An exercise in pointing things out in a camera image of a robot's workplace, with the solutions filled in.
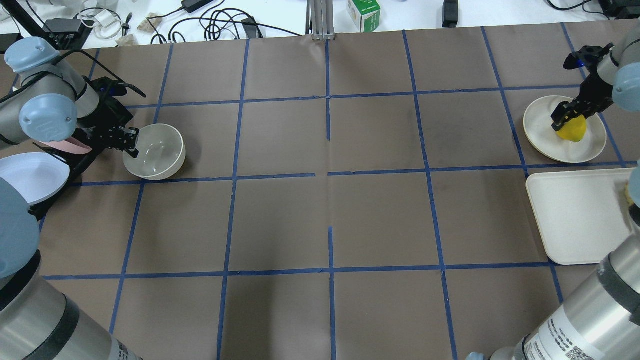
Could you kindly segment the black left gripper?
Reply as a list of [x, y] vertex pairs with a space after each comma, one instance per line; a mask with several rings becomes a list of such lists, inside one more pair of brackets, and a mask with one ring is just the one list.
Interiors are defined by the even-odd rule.
[[140, 129], [127, 126], [134, 116], [126, 109], [125, 105], [116, 99], [125, 96], [128, 89], [134, 91], [135, 86], [123, 80], [110, 79], [109, 77], [95, 80], [84, 77], [83, 80], [87, 83], [87, 89], [98, 95], [98, 100], [96, 109], [89, 115], [78, 119], [78, 129], [91, 130], [96, 126], [106, 125], [106, 132], [97, 135], [103, 146], [110, 150], [124, 152], [131, 158], [137, 158]]

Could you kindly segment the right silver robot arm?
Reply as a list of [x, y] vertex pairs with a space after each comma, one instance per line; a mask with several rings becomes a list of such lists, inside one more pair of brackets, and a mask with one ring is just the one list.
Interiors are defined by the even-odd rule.
[[[615, 105], [639, 111], [639, 30], [617, 44], [585, 46], [565, 69], [589, 75], [576, 98], [544, 96], [523, 117], [528, 141], [564, 163], [592, 160], [606, 131], [599, 114]], [[639, 358], [639, 169], [538, 173], [526, 180], [542, 244], [562, 265], [594, 271], [562, 305], [492, 360], [637, 360]]]

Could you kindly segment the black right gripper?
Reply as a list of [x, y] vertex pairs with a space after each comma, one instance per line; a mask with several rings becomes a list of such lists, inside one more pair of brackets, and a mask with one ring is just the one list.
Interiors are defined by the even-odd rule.
[[560, 102], [551, 112], [554, 132], [578, 116], [588, 118], [605, 112], [614, 104], [612, 90], [611, 84], [603, 80], [596, 70], [592, 71], [580, 85], [578, 96], [571, 102]]

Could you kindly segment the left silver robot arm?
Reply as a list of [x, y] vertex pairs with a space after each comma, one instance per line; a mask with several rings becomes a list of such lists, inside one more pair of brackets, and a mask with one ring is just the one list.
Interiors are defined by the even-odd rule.
[[1, 148], [89, 141], [72, 170], [54, 149], [1, 160], [1, 358], [137, 360], [138, 356], [40, 274], [41, 210], [105, 149], [137, 157], [139, 130], [117, 100], [130, 84], [116, 75], [87, 80], [66, 55], [36, 36], [9, 46], [5, 62], [20, 83], [1, 100]]

